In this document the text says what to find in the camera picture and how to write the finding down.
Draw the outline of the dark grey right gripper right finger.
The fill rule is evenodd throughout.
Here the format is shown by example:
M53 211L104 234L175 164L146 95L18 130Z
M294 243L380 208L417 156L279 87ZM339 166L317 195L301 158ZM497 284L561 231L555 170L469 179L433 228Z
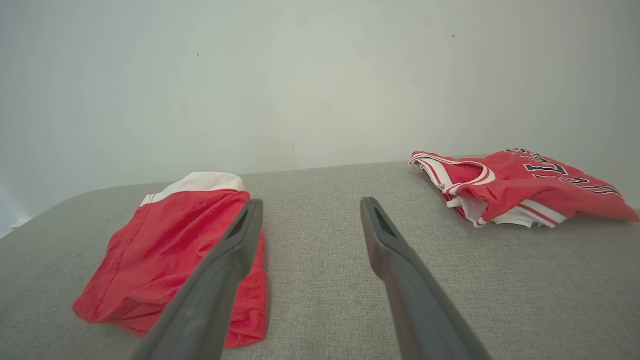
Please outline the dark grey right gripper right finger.
M382 205L364 197L360 214L369 262L384 282L404 360L489 360L450 297Z

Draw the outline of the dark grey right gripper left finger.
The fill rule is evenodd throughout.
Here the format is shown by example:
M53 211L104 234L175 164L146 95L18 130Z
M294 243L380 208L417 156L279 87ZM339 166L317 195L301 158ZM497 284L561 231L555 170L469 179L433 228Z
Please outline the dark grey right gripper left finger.
M238 287L253 268L263 219L263 201L250 200L162 313L135 360L222 357Z

